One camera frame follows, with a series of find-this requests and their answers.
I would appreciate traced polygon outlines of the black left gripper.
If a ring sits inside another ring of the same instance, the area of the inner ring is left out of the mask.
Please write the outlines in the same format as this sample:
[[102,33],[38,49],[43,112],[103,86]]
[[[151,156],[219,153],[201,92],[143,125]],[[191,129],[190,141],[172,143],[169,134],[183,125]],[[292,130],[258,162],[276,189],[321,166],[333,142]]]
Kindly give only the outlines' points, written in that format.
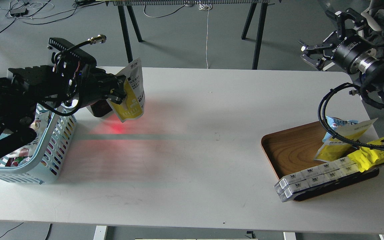
[[122,104],[127,97],[124,90],[125,75],[115,76],[104,69],[85,64],[78,77],[79,86],[74,97],[73,108],[84,108],[99,100],[110,99]]

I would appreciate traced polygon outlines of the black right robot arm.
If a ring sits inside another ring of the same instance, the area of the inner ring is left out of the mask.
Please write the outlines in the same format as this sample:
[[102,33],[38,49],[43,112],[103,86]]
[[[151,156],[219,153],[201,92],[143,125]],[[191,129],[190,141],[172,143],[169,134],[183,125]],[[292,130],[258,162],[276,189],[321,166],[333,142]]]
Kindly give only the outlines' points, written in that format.
[[358,32],[365,27],[381,31],[380,25],[368,14],[348,8],[344,12],[325,11],[336,22],[337,29],[323,43],[303,43],[301,58],[317,68],[328,69],[331,65],[341,67],[348,74],[362,73],[365,79],[359,85],[362,99],[374,108],[384,108],[384,60],[377,59],[375,45],[365,40]]

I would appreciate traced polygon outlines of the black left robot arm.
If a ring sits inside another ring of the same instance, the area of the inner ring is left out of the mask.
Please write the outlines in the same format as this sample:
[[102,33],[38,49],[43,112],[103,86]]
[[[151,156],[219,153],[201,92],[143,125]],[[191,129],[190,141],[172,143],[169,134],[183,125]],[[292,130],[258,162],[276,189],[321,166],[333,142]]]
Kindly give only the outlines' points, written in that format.
[[120,104],[127,77],[107,73],[81,61],[73,64],[9,68],[0,78],[0,158],[31,143],[37,105],[59,116],[71,116],[99,100]]

